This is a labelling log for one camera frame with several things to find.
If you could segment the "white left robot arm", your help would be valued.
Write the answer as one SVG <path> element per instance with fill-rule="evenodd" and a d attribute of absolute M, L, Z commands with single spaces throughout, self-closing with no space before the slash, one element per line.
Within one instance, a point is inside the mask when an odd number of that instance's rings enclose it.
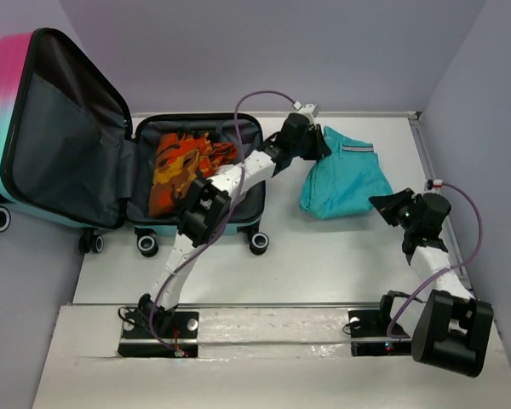
<path fill-rule="evenodd" d="M 221 236 L 244 193 L 287 169 L 294 158 L 319 160 L 330 155 L 315 118 L 307 106 L 290 113 L 282 128 L 239 164 L 211 178 L 195 179 L 187 192 L 163 272 L 138 302 L 141 324 L 149 334 L 158 338 L 169 331 L 181 290 L 195 262 Z"/>

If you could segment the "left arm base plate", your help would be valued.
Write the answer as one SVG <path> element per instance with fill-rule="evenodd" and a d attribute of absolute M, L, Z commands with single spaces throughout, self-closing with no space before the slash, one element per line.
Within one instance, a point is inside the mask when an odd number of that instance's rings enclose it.
<path fill-rule="evenodd" d="M 117 354 L 123 358 L 198 358 L 199 312 L 180 310 L 170 323 L 154 325 L 153 336 L 147 322 L 134 307 L 120 307 L 118 318 L 122 329 Z"/>

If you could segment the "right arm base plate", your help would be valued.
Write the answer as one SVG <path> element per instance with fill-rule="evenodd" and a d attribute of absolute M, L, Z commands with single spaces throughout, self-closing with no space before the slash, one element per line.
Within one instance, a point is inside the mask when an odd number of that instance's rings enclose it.
<path fill-rule="evenodd" d="M 388 324 L 377 309 L 348 311 L 342 332 L 349 337 L 354 358 L 411 356 L 411 340 L 387 335 Z"/>

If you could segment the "teal shorts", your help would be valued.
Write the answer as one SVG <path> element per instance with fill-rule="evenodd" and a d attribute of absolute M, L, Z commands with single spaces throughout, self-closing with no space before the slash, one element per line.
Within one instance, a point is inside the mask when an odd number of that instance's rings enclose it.
<path fill-rule="evenodd" d="M 301 188 L 299 207 L 320 220 L 356 216 L 373 209 L 373 196 L 393 189 L 380 166 L 374 145 L 324 127 L 331 155 L 310 169 Z"/>

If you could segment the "pink and teal suitcase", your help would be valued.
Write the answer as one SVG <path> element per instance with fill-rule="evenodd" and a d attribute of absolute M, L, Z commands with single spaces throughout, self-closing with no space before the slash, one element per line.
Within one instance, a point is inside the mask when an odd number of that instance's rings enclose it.
<path fill-rule="evenodd" d="M 156 155 L 181 133 L 262 144 L 246 114 L 159 114 L 133 124 L 124 98 L 63 32 L 40 28 L 0 39 L 0 233 L 13 211 L 80 228 L 83 254 L 103 249 L 105 231 L 135 229 L 145 257 L 175 234 L 177 216 L 151 217 Z"/>

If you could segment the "orange camouflage pants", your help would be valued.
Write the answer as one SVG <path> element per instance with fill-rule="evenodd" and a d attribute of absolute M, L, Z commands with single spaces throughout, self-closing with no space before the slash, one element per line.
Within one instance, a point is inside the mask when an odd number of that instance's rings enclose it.
<path fill-rule="evenodd" d="M 180 208 L 192 182 L 208 178 L 223 165 L 232 164 L 238 150 L 210 131 L 179 128 L 161 136 L 149 195 L 149 216 L 158 218 Z"/>

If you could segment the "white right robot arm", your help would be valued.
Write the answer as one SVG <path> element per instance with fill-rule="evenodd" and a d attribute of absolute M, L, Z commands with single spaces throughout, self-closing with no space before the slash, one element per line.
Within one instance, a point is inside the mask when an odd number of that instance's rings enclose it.
<path fill-rule="evenodd" d="M 391 290 L 375 313 L 376 327 L 389 337 L 411 342 L 414 361 L 477 377 L 483 370 L 494 320 L 488 302 L 473 296 L 456 272 L 441 237 L 451 213 L 450 202 L 440 194 L 441 183 L 428 191 L 372 196 L 369 201 L 384 221 L 404 231 L 401 250 L 421 284 L 405 293 Z"/>

